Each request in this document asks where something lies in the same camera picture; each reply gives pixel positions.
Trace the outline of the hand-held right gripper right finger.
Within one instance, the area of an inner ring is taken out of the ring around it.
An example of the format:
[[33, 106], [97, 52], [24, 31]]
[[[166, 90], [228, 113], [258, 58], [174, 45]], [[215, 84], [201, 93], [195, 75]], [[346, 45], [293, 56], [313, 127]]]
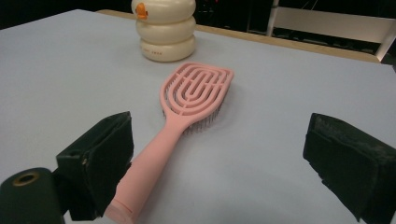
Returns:
[[390, 224], [396, 213], [396, 149], [333, 117], [314, 113], [303, 157], [358, 221]]

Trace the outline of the light blue table mat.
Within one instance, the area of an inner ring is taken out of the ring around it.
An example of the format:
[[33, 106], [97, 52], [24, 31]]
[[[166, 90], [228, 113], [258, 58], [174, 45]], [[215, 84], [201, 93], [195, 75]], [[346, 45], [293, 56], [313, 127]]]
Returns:
[[[389, 66], [198, 33], [193, 59], [234, 72], [213, 121], [184, 135], [141, 224], [361, 224], [303, 157], [313, 113], [396, 147]], [[0, 183], [56, 156], [99, 120], [132, 116], [134, 146], [164, 123], [173, 63], [140, 51], [132, 20], [74, 10], [0, 31]]]

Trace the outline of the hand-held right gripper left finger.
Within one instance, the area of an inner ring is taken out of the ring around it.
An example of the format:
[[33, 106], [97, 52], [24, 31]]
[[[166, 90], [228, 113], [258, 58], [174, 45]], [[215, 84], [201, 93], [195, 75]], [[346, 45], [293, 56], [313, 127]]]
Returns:
[[131, 113], [93, 125], [56, 156], [55, 179], [62, 209], [75, 221], [102, 217], [134, 155]]

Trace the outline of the wooden table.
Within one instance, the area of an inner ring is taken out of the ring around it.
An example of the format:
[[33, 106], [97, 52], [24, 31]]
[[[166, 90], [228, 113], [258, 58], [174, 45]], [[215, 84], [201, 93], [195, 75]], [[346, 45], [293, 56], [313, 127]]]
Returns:
[[199, 25], [199, 24], [194, 26], [193, 32], [194, 33], [203, 32], [203, 33], [207, 33], [207, 34], [221, 35], [221, 36], [236, 38], [236, 39], [245, 40], [245, 41], [267, 44], [267, 45], [271, 45], [271, 46], [303, 50], [303, 51], [308, 51], [308, 52], [313, 52], [313, 53], [318, 53], [318, 54], [323, 54], [323, 55], [329, 55], [329, 56], [334, 56], [334, 57], [339, 57], [339, 58], [346, 58], [346, 59], [351, 59], [351, 60], [358, 60], [358, 61], [368, 62], [368, 63], [380, 63], [380, 61], [374, 55], [365, 53], [365, 52], [358, 52], [358, 51], [347, 50], [347, 49], [331, 48], [331, 47], [326, 47], [326, 46], [321, 46], [321, 45], [297, 42], [297, 41], [293, 41], [293, 40], [275, 38], [275, 37], [270, 37], [270, 36], [265, 36], [265, 35], [255, 35], [255, 34], [251, 34], [251, 33], [237, 32], [237, 31], [233, 31], [233, 30], [226, 30], [226, 29], [204, 26], [204, 25]]

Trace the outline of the white desk frame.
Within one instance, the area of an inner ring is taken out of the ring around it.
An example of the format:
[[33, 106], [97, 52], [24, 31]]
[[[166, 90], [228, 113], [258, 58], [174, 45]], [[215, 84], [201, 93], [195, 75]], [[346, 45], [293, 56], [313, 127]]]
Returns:
[[273, 1], [266, 35], [275, 28], [377, 43], [380, 62], [396, 40], [396, 19], [281, 7], [279, 0]]

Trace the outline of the cream ribbed holder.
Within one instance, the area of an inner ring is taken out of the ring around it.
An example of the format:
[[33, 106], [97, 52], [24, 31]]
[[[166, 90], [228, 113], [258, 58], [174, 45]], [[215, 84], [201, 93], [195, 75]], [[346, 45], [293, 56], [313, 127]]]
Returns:
[[142, 54], [156, 62], [185, 59], [195, 50], [195, 0], [132, 0]]

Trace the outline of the pink hairbrush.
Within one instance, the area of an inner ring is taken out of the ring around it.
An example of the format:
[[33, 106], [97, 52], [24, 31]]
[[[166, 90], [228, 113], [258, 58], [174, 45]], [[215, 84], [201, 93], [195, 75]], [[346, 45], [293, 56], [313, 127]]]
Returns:
[[135, 224], [180, 136], [212, 122], [233, 80], [233, 71], [202, 63], [183, 63], [162, 84], [165, 124], [134, 158], [117, 186], [106, 216], [117, 224]]

